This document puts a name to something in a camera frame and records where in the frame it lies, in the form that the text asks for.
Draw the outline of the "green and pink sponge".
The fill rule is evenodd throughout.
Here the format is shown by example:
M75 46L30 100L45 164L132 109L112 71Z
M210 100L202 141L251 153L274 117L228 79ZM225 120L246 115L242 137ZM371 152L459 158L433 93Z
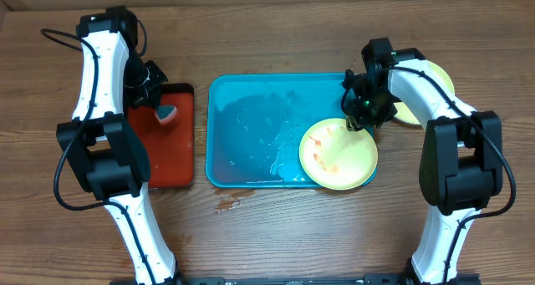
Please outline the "green and pink sponge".
M155 117L160 125L169 124L177 114L177 108L174 105L165 104L155 108Z

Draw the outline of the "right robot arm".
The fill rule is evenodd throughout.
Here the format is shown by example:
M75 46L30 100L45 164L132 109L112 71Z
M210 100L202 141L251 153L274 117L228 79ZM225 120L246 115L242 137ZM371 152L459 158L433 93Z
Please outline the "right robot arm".
M452 93L436 66L415 48L367 45L365 71L346 71L341 101L352 131L380 127L404 104L425 131L419 185L428 203L420 244L405 279L413 284L478 284L456 270L474 220L502 189L502 126Z

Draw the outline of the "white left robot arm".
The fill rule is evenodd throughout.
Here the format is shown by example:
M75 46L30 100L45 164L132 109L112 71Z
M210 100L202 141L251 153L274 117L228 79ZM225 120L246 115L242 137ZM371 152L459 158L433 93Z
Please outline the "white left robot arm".
M135 284L178 284L176 258L155 219L148 185L150 160L125 111L141 106L170 118L175 108L163 106L165 75L137 51L139 19L125 8L80 19L73 38L84 56L79 100L67 123L57 126L63 151L53 179L57 202L70 211L103 207L114 219L135 267ZM91 206L72 206L59 192L59 179L69 164Z

